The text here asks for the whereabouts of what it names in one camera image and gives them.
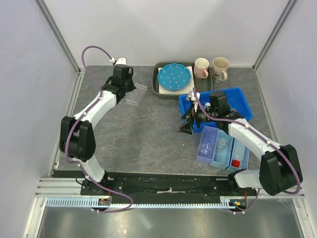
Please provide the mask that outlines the clear glass beaker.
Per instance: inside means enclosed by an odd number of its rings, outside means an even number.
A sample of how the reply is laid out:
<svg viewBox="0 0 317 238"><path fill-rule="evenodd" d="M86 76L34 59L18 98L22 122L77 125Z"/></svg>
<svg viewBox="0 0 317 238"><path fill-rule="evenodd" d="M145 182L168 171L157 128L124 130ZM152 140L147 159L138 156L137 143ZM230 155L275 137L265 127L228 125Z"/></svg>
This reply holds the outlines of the clear glass beaker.
<svg viewBox="0 0 317 238"><path fill-rule="evenodd" d="M208 155L213 152L214 144L209 142L203 142L199 146L199 152L203 155Z"/></svg>

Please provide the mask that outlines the small glass stopper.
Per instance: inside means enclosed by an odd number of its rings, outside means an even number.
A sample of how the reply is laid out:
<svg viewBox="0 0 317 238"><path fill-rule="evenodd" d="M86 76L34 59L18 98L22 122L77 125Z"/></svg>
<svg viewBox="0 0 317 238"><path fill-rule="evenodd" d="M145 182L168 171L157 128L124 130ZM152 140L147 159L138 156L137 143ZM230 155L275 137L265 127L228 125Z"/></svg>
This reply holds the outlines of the small glass stopper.
<svg viewBox="0 0 317 238"><path fill-rule="evenodd" d="M224 151L224 149L226 148L226 145L227 145L227 140L225 138L219 138L217 140L216 152L221 153L222 151Z"/></svg>

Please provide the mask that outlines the white red-capped wash bottle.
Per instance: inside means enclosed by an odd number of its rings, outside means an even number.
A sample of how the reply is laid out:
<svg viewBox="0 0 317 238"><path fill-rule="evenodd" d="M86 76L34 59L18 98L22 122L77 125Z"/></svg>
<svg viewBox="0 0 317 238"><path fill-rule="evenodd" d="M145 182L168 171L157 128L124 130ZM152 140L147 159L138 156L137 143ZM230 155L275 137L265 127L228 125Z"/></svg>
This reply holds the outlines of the white red-capped wash bottle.
<svg viewBox="0 0 317 238"><path fill-rule="evenodd" d="M239 140L235 140L231 163L233 167L240 167L241 163L244 161L245 150L245 145Z"/></svg>

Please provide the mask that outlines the round glass flask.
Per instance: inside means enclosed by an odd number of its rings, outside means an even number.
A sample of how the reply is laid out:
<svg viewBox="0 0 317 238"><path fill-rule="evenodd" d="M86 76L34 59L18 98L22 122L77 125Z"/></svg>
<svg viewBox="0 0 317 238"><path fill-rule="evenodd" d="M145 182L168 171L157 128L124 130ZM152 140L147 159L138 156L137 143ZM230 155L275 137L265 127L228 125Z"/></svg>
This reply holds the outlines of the round glass flask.
<svg viewBox="0 0 317 238"><path fill-rule="evenodd" d="M209 102L206 102L204 105L205 110L209 110L211 108L211 104Z"/></svg>

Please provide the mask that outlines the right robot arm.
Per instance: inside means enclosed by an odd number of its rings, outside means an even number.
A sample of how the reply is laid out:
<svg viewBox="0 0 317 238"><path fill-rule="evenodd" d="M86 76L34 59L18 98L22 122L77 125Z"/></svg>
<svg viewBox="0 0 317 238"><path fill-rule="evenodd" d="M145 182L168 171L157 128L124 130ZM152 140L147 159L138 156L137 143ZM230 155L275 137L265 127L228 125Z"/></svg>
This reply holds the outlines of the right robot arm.
<svg viewBox="0 0 317 238"><path fill-rule="evenodd" d="M261 134L237 111L230 109L223 91L212 91L210 104L203 106L201 94L193 88L186 96L190 108L182 115L178 132L192 135L203 122L215 122L218 129L245 145L260 161L258 170L241 169L229 175L228 192L240 194L245 188L263 189L271 196L298 194L303 176L294 146L281 145Z"/></svg>

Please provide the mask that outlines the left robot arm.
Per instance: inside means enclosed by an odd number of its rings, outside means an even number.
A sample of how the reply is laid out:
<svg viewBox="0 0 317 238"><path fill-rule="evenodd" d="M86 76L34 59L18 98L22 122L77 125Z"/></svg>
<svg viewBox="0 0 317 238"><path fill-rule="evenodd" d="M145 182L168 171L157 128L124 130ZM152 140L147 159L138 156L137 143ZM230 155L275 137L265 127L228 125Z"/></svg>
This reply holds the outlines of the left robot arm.
<svg viewBox="0 0 317 238"><path fill-rule="evenodd" d="M104 179L106 172L95 156L96 141L94 128L102 117L114 108L126 95L136 89L132 67L118 64L113 75L101 87L100 92L81 112L61 120L59 148L69 163L75 163L86 179L92 181L92 190L103 195L109 184Z"/></svg>

